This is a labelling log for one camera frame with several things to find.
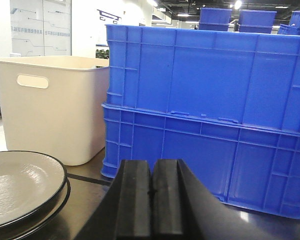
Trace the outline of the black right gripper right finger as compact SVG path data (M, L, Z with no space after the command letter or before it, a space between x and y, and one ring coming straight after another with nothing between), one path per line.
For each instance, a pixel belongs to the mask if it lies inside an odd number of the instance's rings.
M153 169L155 240L260 240L262 234L240 219L176 159L159 159Z

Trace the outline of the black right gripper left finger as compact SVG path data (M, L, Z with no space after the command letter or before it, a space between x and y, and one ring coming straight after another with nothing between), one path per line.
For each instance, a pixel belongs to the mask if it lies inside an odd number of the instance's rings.
M147 161L122 160L107 193L75 239L151 239L150 185Z

